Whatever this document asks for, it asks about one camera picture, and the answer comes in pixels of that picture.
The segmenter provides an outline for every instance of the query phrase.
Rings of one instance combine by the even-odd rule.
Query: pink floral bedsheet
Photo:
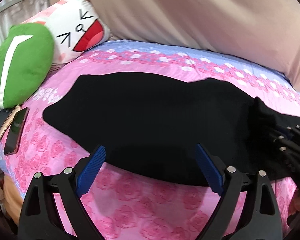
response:
[[[15,181],[22,197],[34,173],[60,173],[88,153],[42,119],[42,111],[57,102],[82,74],[102,75],[130,71],[156,73],[185,82],[208,77],[233,83],[269,107],[300,116],[300,95],[276,73],[256,64],[220,54],[151,43],[106,42],[84,53],[50,76],[23,104],[29,115],[17,154],[4,156],[7,133],[0,141],[0,166]],[[272,183],[286,233],[287,212],[296,189],[290,178]],[[74,234],[60,197],[55,199],[67,232]],[[208,187],[158,181],[104,163],[90,191],[81,201],[106,239],[182,239],[197,237],[211,216],[219,197]],[[235,230],[245,192],[226,234]]]

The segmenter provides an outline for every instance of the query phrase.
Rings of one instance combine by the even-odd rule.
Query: smartphone screen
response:
[[[4,146],[4,155],[11,155],[17,153],[19,149],[19,142],[23,130],[23,126],[28,115],[29,109],[26,107],[19,112],[13,118],[9,133],[7,136],[6,144]]]

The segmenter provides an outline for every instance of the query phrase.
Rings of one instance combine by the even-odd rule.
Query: metal pin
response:
[[[72,168],[71,167],[65,168],[65,170],[63,172],[65,174],[70,174],[72,172]]]
[[[34,174],[34,177],[35,177],[36,179],[40,178],[40,177],[41,177],[41,172],[35,173],[35,174]]]
[[[229,166],[227,168],[227,171],[229,171],[230,173],[234,173],[236,171],[236,168],[234,166]]]
[[[259,171],[259,175],[260,175],[261,177],[265,177],[267,174],[266,174],[265,171],[261,170],[261,171]]]

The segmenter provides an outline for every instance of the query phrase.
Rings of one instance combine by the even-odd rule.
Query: black cloth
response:
[[[265,116],[295,126],[300,117],[279,114],[262,103],[212,78],[186,83],[149,73],[81,75],[60,101],[44,110],[43,119],[88,152],[104,145],[106,162],[114,166],[206,186],[194,159],[198,142],[241,172],[263,169],[270,179],[287,176],[271,150],[251,140],[254,124],[248,119]]]

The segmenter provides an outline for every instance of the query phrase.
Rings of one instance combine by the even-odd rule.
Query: ridged blue pad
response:
[[[77,190],[76,194],[81,197],[87,194],[91,188],[91,185],[96,178],[101,166],[106,159],[106,149],[100,146],[98,150],[94,153],[93,157],[90,159],[86,167],[77,177]]]
[[[195,159],[211,190],[221,196],[223,193],[222,176],[200,144],[196,146]]]

